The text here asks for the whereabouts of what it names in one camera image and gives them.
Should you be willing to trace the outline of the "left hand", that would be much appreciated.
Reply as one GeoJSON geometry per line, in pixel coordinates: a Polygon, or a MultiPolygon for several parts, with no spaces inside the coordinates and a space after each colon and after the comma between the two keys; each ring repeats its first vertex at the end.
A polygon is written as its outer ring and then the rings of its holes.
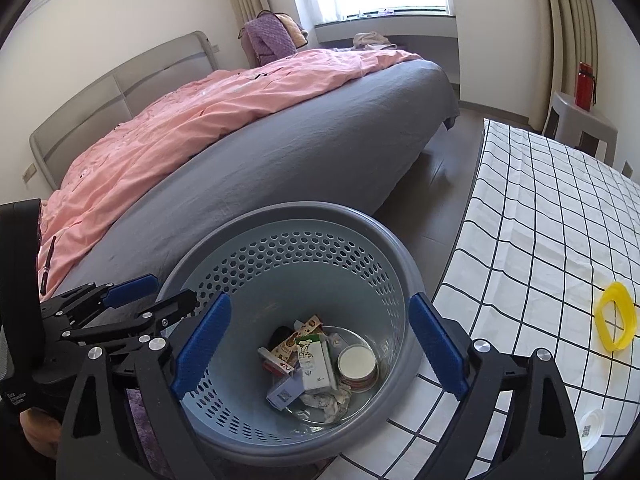
{"type": "Polygon", "coordinates": [[[20,423],[27,442],[41,455],[55,460],[61,440],[61,424],[36,408],[20,414],[20,423]]]}

